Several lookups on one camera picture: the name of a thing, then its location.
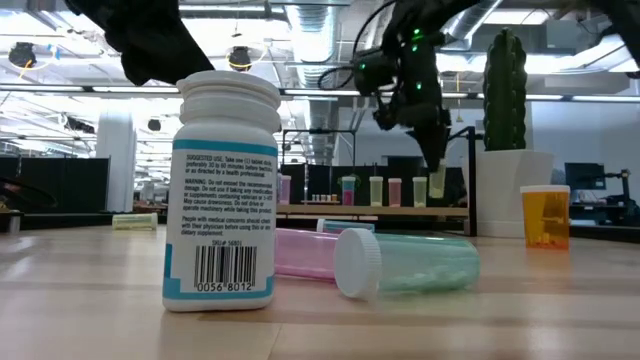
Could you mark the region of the wooden shelf black frame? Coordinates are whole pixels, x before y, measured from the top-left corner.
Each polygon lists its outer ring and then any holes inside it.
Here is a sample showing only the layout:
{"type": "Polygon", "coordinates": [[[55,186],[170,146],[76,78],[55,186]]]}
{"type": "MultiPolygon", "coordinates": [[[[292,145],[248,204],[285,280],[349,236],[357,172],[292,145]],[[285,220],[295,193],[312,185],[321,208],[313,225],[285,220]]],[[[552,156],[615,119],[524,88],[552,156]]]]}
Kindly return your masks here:
{"type": "Polygon", "coordinates": [[[469,185],[467,190],[467,209],[445,207],[382,207],[382,206],[353,206],[353,205],[308,205],[308,204],[278,204],[278,214],[314,214],[314,215],[340,215],[340,216],[444,216],[466,217],[468,229],[465,234],[470,237],[478,235],[477,216],[477,190],[476,190],[476,150],[475,142],[478,136],[474,126],[467,126],[449,137],[452,141],[456,138],[466,138],[468,142],[468,155],[470,161],[469,185]]]}

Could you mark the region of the large orange pill vial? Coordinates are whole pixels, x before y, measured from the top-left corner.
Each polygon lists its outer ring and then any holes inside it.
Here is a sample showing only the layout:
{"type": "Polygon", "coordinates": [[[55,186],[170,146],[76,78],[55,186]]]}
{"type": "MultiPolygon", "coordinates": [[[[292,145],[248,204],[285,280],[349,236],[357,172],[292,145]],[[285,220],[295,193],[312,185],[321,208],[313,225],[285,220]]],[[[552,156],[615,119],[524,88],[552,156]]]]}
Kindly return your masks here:
{"type": "Polygon", "coordinates": [[[520,192],[526,247],[568,251],[570,187],[531,185],[520,192]]]}

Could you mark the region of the green pill vial white cap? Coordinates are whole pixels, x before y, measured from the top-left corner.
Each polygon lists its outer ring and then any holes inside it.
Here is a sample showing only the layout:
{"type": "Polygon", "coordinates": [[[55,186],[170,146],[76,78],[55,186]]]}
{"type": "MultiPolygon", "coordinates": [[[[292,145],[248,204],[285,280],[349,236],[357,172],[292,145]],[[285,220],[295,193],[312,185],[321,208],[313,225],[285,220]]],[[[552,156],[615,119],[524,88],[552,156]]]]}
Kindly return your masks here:
{"type": "Polygon", "coordinates": [[[370,301],[379,294],[452,291],[480,276],[477,249],[460,238],[344,230],[334,248],[334,277],[341,293],[370,301]]]}

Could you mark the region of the large white medicine bottle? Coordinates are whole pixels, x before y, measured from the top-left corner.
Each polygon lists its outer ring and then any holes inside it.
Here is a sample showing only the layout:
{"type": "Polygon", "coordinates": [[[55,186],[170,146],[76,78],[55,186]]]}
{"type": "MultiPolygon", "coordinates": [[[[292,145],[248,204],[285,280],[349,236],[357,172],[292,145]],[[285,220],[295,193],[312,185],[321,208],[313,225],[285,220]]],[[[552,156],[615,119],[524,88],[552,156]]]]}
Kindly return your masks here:
{"type": "Polygon", "coordinates": [[[232,71],[194,73],[177,87],[163,305],[262,308],[274,292],[279,91],[232,71]]]}

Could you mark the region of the black partition wall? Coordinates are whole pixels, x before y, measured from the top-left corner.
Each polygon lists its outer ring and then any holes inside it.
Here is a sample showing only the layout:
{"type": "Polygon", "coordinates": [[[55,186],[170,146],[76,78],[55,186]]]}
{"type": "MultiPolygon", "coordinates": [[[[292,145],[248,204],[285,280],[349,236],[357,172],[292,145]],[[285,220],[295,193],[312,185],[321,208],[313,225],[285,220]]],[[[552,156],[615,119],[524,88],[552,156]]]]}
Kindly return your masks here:
{"type": "Polygon", "coordinates": [[[26,213],[97,213],[106,209],[106,158],[0,157],[0,203],[26,213]]]}

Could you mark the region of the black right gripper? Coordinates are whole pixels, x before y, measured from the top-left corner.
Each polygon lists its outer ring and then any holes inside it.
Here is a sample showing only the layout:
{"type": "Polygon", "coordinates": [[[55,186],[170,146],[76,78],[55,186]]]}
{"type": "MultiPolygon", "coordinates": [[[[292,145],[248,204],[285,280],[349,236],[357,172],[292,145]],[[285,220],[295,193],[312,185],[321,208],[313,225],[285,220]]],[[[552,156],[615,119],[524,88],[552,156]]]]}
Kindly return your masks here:
{"type": "Polygon", "coordinates": [[[412,128],[407,134],[420,147],[430,173],[438,171],[450,134],[450,112],[443,107],[436,48],[444,44],[441,28],[453,16],[449,0],[389,0],[393,9],[381,50],[393,63],[396,85],[391,101],[374,118],[380,128],[412,128]]]}

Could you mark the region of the dark computer monitor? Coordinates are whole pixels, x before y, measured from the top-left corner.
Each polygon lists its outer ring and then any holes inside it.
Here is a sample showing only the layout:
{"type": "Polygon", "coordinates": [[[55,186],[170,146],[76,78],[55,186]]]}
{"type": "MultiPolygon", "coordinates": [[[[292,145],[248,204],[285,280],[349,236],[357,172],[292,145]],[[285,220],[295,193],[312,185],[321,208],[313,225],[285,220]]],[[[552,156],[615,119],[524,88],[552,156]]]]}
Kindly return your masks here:
{"type": "Polygon", "coordinates": [[[572,190],[605,190],[606,178],[603,164],[566,163],[566,184],[572,190]]]}

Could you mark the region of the ceiling light strip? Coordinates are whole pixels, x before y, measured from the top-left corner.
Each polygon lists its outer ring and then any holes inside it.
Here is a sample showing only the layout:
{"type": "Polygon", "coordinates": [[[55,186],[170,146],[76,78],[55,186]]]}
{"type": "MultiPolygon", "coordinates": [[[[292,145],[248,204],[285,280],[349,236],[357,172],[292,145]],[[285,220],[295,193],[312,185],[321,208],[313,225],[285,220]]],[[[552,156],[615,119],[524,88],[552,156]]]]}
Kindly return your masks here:
{"type": "MultiPolygon", "coordinates": [[[[280,95],[283,96],[307,96],[307,97],[373,97],[374,95],[361,95],[356,90],[322,90],[322,89],[294,89],[281,88],[280,95]]],[[[483,93],[465,93],[465,92],[442,92],[443,99],[467,99],[481,100],[484,99],[483,93]]]]}

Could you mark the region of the white column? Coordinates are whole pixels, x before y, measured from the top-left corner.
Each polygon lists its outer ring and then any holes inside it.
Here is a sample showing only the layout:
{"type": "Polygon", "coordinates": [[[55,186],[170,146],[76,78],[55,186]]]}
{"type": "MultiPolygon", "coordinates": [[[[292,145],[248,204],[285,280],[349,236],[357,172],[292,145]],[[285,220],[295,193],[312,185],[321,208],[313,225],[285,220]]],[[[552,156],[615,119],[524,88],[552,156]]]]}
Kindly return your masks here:
{"type": "Polygon", "coordinates": [[[131,112],[112,108],[100,113],[96,157],[109,160],[106,209],[110,212],[133,209],[136,145],[131,112]]]}

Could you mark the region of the green cactus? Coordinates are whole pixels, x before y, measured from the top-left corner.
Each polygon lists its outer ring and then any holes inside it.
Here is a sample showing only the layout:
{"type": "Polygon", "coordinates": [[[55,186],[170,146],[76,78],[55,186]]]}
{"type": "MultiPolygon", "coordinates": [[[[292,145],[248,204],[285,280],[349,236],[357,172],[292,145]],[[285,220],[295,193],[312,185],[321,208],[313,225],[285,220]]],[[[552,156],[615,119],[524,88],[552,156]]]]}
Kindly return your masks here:
{"type": "Polygon", "coordinates": [[[510,28],[494,37],[486,53],[483,82],[486,151],[526,148],[527,54],[510,28]]]}

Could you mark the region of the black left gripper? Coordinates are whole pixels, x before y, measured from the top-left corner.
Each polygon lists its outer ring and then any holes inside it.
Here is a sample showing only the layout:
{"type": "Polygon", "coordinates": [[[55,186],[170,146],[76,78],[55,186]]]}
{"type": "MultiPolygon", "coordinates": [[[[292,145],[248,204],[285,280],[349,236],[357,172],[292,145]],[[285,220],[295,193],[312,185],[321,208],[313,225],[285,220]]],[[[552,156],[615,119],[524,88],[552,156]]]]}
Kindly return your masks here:
{"type": "MultiPolygon", "coordinates": [[[[64,0],[76,15],[100,27],[107,43],[120,49],[120,0],[64,0]]],[[[197,72],[214,70],[181,20],[178,0],[131,0],[126,10],[121,63],[134,85],[158,80],[175,85],[197,72]]]]}

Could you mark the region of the black rectangular metal frame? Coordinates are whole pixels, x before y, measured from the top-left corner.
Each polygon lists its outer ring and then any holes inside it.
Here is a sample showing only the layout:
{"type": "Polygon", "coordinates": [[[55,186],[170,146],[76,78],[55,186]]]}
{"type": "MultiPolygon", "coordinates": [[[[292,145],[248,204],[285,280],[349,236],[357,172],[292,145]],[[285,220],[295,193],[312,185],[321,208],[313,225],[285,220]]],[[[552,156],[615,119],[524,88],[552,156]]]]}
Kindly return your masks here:
{"type": "Polygon", "coordinates": [[[352,155],[351,155],[351,159],[352,159],[352,166],[355,167],[356,166],[356,134],[357,131],[356,130],[340,130],[340,129],[323,129],[323,128],[311,128],[311,129],[283,129],[281,130],[282,133],[282,146],[281,146],[281,161],[280,161],[280,165],[284,165],[285,164],[285,156],[286,156],[286,135],[291,132],[291,133],[297,133],[299,134],[308,134],[308,135],[331,135],[331,134],[350,134],[352,136],[352,155]]]}

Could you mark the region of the black aluminium table frame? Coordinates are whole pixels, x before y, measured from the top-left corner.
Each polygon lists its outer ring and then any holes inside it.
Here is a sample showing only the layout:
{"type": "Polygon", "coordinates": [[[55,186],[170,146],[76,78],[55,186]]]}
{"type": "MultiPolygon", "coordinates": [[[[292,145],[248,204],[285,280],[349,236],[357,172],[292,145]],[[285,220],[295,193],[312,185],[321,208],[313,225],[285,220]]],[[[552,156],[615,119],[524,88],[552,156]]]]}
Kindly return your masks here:
{"type": "MultiPolygon", "coordinates": [[[[112,224],[112,215],[109,213],[49,213],[49,214],[0,214],[0,234],[8,233],[13,217],[20,221],[20,230],[43,230],[56,228],[74,228],[107,226],[112,224]]],[[[426,217],[401,218],[382,217],[372,221],[376,230],[386,233],[415,233],[427,232],[466,232],[465,220],[436,221],[426,217]]],[[[585,238],[611,242],[621,242],[640,245],[640,227],[618,226],[574,226],[570,227],[570,235],[573,238],[585,238]]]]}

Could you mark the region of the silver smooth air duct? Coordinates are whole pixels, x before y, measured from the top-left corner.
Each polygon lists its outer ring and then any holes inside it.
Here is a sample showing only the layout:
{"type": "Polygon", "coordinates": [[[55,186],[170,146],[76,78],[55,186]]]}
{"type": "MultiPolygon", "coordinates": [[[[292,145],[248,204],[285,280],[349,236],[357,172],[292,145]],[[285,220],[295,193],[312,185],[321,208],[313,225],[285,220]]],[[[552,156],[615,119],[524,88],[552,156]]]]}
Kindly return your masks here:
{"type": "Polygon", "coordinates": [[[399,0],[388,25],[399,48],[397,89],[411,96],[440,91],[436,51],[462,45],[502,0],[399,0]]]}

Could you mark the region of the silver ribbed air duct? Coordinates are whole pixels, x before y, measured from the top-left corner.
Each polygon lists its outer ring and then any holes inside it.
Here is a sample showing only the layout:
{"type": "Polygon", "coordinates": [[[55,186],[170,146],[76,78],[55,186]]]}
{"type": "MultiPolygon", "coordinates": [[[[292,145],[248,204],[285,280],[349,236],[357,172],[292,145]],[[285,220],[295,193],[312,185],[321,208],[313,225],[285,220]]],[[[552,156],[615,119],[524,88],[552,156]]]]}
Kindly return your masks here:
{"type": "MultiPolygon", "coordinates": [[[[325,75],[335,67],[338,56],[338,11],[321,5],[289,5],[285,7],[292,26],[294,61],[298,85],[306,90],[333,88],[336,73],[325,75]]],[[[305,113],[308,129],[336,129],[337,101],[327,95],[314,95],[305,113]]]]}

